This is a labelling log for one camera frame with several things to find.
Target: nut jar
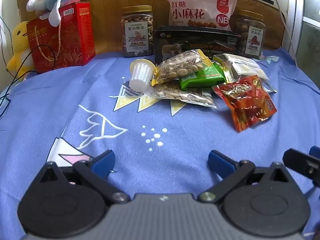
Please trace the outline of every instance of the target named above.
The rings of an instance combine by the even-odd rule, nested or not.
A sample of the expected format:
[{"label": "nut jar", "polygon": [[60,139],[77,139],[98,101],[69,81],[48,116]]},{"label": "nut jar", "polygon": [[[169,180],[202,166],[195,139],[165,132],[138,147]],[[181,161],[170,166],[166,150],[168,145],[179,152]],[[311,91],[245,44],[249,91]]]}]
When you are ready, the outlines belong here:
[{"label": "nut jar", "polygon": [[122,44],[125,57],[153,54],[153,14],[151,5],[123,8]]},{"label": "nut jar", "polygon": [[259,59],[266,34],[266,26],[263,24],[263,15],[239,10],[236,20],[235,32],[240,34],[240,55]]}]

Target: yellow duck plush toy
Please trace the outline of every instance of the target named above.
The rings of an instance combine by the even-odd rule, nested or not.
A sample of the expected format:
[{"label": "yellow duck plush toy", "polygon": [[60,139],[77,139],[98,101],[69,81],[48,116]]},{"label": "yellow duck plush toy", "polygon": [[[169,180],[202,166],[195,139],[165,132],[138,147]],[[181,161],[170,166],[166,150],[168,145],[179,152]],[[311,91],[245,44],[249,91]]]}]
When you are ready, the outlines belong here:
[{"label": "yellow duck plush toy", "polygon": [[[30,53],[27,22],[19,23],[13,30],[12,47],[13,56],[7,64],[7,70],[9,70],[14,75],[14,73],[16,73],[20,68],[21,63],[24,61],[26,56]],[[27,58],[27,60],[19,70],[17,78],[32,69],[34,69],[34,63],[32,55],[30,54],[30,56]]]}]

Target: pink snack bag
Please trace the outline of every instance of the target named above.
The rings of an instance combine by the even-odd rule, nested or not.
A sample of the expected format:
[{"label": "pink snack bag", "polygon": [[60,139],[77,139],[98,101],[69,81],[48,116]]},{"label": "pink snack bag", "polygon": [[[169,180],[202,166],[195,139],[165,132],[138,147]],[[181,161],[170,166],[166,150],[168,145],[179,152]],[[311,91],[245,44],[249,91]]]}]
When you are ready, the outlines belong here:
[{"label": "pink snack bag", "polygon": [[237,0],[168,0],[169,25],[231,30],[230,16]]}]

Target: blue blanket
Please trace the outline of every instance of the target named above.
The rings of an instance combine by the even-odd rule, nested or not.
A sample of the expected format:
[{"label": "blue blanket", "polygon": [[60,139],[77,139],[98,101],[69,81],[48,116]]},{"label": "blue blanket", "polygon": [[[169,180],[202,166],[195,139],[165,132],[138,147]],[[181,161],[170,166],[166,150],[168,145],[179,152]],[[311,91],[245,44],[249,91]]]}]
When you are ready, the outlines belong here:
[{"label": "blue blanket", "polygon": [[[258,63],[278,90],[271,94],[278,112],[241,133],[218,97],[214,99],[220,108],[212,109],[136,94],[127,83],[135,58],[117,53],[98,55],[86,66],[54,70],[14,87],[12,102],[0,119],[0,239],[24,235],[17,205],[56,138],[89,156],[112,149],[116,164],[109,180],[131,197],[141,192],[197,195],[211,187],[219,180],[207,168],[212,149],[237,161],[269,166],[281,161],[289,148],[307,153],[313,145],[320,146],[319,89],[285,50],[264,55]],[[63,155],[55,158],[68,161]],[[319,227],[320,190],[290,172],[309,199],[312,213],[304,233],[312,237],[310,232]]]}]

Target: jelly cup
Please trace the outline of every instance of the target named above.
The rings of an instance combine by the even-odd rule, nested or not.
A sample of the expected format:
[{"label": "jelly cup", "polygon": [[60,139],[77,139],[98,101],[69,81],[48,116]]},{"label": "jelly cup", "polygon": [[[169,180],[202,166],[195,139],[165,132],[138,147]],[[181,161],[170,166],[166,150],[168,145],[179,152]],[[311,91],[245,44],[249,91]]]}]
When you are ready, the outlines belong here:
[{"label": "jelly cup", "polygon": [[147,59],[136,59],[130,64],[131,78],[129,87],[143,93],[149,86],[152,75],[156,71],[156,66]]}]

